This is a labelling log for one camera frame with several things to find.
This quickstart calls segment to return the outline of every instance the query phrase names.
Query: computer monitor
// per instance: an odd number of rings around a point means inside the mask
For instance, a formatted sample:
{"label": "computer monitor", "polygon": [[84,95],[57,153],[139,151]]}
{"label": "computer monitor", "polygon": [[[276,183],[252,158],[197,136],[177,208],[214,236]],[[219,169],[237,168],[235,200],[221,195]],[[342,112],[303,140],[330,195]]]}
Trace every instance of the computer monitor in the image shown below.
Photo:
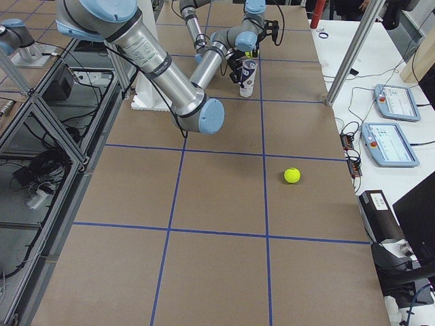
{"label": "computer monitor", "polygon": [[[435,262],[435,172],[393,205],[405,238],[422,266]],[[435,283],[435,273],[429,277]]]}

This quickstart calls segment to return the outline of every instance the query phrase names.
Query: black bracket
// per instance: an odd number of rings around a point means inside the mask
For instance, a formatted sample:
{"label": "black bracket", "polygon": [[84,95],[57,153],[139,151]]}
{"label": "black bracket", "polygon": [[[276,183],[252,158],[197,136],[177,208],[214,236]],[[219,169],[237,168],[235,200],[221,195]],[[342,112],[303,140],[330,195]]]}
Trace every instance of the black bracket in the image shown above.
{"label": "black bracket", "polygon": [[[279,25],[277,20],[265,20],[263,31],[260,34],[258,34],[257,44],[255,48],[251,51],[250,57],[258,58],[258,53],[260,52],[260,42],[263,41],[268,36],[271,36],[273,43],[277,45],[278,31],[279,31]],[[241,83],[242,66],[243,66],[242,58],[245,55],[246,53],[236,50],[226,60],[228,66],[232,70],[232,72],[230,73],[230,78],[234,84]]]}

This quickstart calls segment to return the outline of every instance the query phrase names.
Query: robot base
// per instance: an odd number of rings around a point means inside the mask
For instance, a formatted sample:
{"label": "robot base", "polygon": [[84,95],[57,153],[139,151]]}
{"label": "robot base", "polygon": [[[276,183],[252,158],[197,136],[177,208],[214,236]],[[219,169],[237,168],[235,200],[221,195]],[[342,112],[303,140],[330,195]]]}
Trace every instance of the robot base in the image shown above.
{"label": "robot base", "polygon": [[[46,46],[43,44],[38,44],[39,49],[41,50],[42,53],[53,53],[56,49],[55,46]],[[33,68],[33,69],[41,69],[45,66],[45,64],[47,63],[47,61],[51,58],[52,56],[42,56],[40,59],[35,60],[33,62],[27,62],[24,61],[20,55],[20,53],[15,54],[11,61],[12,63],[15,65],[15,67],[18,68]]]}

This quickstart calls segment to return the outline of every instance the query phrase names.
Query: yellow ball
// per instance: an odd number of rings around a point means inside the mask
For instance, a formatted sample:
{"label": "yellow ball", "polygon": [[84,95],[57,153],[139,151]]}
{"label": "yellow ball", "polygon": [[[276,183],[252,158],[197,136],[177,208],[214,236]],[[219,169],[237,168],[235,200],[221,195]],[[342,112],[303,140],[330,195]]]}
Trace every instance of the yellow ball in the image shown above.
{"label": "yellow ball", "polygon": [[284,172],[284,179],[288,183],[296,183],[300,179],[300,172],[297,168],[288,168]]}

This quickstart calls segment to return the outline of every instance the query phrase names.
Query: electronic device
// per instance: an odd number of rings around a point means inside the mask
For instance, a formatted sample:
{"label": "electronic device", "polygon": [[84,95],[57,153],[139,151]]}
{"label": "electronic device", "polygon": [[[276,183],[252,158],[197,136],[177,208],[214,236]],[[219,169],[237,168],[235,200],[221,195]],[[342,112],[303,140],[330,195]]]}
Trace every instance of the electronic device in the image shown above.
{"label": "electronic device", "polygon": [[69,98],[74,85],[74,77],[66,65],[57,69],[56,75],[42,98],[45,101],[65,101]]}
{"label": "electronic device", "polygon": [[404,168],[420,164],[396,123],[362,124],[361,135],[373,160],[381,167]]}
{"label": "electronic device", "polygon": [[367,232],[378,243],[405,239],[382,190],[367,190],[360,197],[360,206],[366,219]]}
{"label": "electronic device", "polygon": [[378,84],[375,87],[375,98],[379,112],[387,119],[412,122],[421,119],[409,87]]}
{"label": "electronic device", "polygon": [[[399,224],[422,266],[435,263],[435,172],[395,204]],[[435,283],[435,268],[429,279]]]}

